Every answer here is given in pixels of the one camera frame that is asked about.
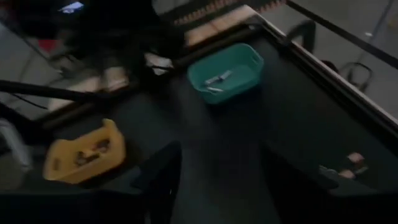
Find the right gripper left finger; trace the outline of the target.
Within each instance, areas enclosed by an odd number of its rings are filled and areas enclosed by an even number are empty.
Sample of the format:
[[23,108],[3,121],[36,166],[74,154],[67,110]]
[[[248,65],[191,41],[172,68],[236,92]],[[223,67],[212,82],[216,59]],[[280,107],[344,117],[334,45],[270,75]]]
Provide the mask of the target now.
[[144,220],[149,223],[170,223],[180,184],[182,148],[172,141],[141,163],[139,175],[130,186],[140,191]]

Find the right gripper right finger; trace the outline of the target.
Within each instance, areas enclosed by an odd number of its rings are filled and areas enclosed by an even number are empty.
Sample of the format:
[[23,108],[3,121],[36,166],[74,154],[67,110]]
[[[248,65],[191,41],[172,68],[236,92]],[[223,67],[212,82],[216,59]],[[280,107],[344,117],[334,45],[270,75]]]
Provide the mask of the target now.
[[337,223],[335,202],[329,191],[334,180],[316,169],[295,167],[269,146],[261,146],[261,165],[282,223]]

